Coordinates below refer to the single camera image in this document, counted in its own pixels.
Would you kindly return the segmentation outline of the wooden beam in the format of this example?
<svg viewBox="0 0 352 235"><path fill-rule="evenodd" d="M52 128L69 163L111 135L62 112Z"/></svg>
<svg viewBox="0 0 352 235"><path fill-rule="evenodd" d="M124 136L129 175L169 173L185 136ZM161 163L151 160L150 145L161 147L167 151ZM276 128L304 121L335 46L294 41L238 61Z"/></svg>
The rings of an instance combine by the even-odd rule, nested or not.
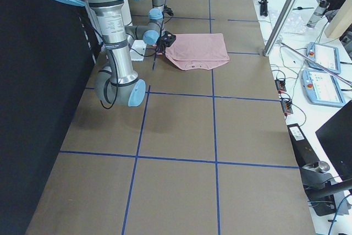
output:
<svg viewBox="0 0 352 235"><path fill-rule="evenodd" d="M325 30L328 38L341 37L351 25L351 0L331 0L331 10L337 13Z"/></svg>

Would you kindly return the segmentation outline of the black monitor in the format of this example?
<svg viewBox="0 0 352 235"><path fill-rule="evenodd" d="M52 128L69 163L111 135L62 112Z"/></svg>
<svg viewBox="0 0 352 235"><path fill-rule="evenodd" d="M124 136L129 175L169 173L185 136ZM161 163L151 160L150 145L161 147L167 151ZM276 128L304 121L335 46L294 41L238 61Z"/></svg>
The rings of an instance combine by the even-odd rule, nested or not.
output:
<svg viewBox="0 0 352 235"><path fill-rule="evenodd" d="M316 136L338 175L351 177L351 102L323 124Z"/></svg>

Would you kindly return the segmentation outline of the black box with label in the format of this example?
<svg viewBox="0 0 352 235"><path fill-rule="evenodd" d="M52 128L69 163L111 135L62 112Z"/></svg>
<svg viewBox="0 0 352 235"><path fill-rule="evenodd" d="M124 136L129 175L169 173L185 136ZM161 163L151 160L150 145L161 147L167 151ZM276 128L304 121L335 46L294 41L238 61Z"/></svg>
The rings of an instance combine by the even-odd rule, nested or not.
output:
<svg viewBox="0 0 352 235"><path fill-rule="evenodd" d="M287 125L294 155L299 167L316 163L320 159L297 123Z"/></svg>

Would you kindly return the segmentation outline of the white pedestal column base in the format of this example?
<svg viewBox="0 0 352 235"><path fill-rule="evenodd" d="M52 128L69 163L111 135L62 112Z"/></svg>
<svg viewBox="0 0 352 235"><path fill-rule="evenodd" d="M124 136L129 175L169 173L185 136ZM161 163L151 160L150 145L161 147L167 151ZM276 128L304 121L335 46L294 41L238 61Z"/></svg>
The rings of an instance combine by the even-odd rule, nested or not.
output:
<svg viewBox="0 0 352 235"><path fill-rule="evenodd" d="M146 44L143 40L135 40L130 48L130 57L132 61L141 62L144 60Z"/></svg>

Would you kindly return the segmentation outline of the far blue teach pendant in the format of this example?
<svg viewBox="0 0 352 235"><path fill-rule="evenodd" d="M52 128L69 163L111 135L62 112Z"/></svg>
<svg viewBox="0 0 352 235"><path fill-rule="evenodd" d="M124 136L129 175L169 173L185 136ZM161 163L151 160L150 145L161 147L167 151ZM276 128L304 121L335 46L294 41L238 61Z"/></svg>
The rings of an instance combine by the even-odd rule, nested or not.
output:
<svg viewBox="0 0 352 235"><path fill-rule="evenodd" d="M341 73L339 51L336 47L310 42L306 56L336 74Z"/></svg>

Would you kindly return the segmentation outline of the near blue teach pendant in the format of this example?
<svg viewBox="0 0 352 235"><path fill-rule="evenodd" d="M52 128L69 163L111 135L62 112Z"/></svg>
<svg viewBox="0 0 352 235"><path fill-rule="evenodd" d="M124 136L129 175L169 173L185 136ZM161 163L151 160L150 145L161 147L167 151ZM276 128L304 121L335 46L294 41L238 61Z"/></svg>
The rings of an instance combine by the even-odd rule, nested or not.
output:
<svg viewBox="0 0 352 235"><path fill-rule="evenodd" d="M343 107L346 104L337 79L330 74L304 69L301 74L303 89L311 104Z"/></svg>

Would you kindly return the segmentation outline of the upper orange connector block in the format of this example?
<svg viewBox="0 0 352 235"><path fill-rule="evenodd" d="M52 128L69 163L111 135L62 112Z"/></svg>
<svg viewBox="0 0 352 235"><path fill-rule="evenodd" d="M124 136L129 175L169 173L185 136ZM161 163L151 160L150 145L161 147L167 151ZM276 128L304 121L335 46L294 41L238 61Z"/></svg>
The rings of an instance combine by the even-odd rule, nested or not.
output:
<svg viewBox="0 0 352 235"><path fill-rule="evenodd" d="M275 79L274 82L279 94L287 91L285 86L285 79Z"/></svg>

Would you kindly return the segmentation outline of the clear plastic bag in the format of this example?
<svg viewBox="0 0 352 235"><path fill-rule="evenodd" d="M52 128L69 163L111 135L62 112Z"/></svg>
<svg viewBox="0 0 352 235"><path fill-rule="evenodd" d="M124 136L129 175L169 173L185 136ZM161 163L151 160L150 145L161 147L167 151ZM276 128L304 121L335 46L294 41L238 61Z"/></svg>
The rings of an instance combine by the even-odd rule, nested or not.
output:
<svg viewBox="0 0 352 235"><path fill-rule="evenodd" d="M278 10L269 10L268 15L271 22L271 27L272 29L274 29L274 26L276 25L280 12ZM301 12L299 10L293 10L289 14L282 28L281 33L303 34L306 32L306 29L307 29L306 23L301 16Z"/></svg>

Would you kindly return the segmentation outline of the lower orange connector block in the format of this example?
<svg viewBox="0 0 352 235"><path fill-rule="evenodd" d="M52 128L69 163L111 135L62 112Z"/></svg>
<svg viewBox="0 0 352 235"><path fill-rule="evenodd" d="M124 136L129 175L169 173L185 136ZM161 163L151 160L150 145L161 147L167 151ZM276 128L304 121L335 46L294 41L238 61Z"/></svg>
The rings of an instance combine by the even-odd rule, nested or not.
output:
<svg viewBox="0 0 352 235"><path fill-rule="evenodd" d="M293 114L292 100L289 98L281 98L280 104L285 116Z"/></svg>

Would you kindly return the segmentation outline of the blue teach pendant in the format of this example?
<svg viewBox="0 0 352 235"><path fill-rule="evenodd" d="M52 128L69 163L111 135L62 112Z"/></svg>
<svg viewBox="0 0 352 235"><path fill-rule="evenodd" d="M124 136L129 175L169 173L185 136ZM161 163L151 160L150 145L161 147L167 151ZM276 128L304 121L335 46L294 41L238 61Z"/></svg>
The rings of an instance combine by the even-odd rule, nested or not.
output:
<svg viewBox="0 0 352 235"><path fill-rule="evenodd" d="M301 74L303 89L311 104L343 107L346 104L337 79L330 74L304 69Z"/></svg>
<svg viewBox="0 0 352 235"><path fill-rule="evenodd" d="M310 42L306 56L336 74L341 73L339 51L336 47Z"/></svg>

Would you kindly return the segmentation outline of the aluminium frame post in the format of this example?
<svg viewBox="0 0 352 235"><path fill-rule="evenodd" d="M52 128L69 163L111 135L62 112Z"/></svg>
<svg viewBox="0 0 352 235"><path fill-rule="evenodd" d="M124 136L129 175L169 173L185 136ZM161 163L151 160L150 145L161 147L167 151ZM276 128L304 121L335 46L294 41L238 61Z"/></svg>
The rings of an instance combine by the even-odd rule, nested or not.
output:
<svg viewBox="0 0 352 235"><path fill-rule="evenodd" d="M279 39L280 33L288 19L289 14L291 13L291 11L293 10L294 4L297 0L286 0L282 11L279 14L279 17L277 19L277 22L275 23L275 26L269 36L269 39L264 47L263 50L263 55L265 57L268 57L270 55L270 53L273 50L274 45L276 44L276 42Z"/></svg>

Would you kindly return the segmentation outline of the orange connector block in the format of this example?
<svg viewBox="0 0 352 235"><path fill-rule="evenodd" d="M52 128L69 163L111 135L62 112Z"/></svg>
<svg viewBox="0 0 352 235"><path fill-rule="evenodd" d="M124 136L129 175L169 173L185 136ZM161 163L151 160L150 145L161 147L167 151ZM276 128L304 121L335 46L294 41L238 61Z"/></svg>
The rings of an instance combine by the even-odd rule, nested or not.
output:
<svg viewBox="0 0 352 235"><path fill-rule="evenodd" d="M287 91L285 86L285 79L275 79L274 82L279 94Z"/></svg>
<svg viewBox="0 0 352 235"><path fill-rule="evenodd" d="M280 104L285 116L293 114L292 100L289 98L281 98Z"/></svg>

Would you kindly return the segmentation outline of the black folded tripod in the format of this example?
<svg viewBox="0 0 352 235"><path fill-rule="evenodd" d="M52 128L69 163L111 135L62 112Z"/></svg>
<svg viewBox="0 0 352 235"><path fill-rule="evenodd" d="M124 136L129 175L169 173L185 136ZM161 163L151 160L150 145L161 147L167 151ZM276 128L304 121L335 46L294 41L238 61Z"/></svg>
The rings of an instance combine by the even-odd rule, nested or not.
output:
<svg viewBox="0 0 352 235"><path fill-rule="evenodd" d="M267 17L268 16L268 0L260 0L260 16Z"/></svg>

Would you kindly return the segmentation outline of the pink Snoopy t-shirt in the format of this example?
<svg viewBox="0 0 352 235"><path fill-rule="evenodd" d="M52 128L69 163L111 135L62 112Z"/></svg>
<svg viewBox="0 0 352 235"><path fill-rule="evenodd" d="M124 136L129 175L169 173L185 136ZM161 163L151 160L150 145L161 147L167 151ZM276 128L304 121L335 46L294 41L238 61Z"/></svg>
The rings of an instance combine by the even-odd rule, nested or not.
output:
<svg viewBox="0 0 352 235"><path fill-rule="evenodd" d="M230 60L221 33L177 34L165 57L181 70L212 70Z"/></svg>

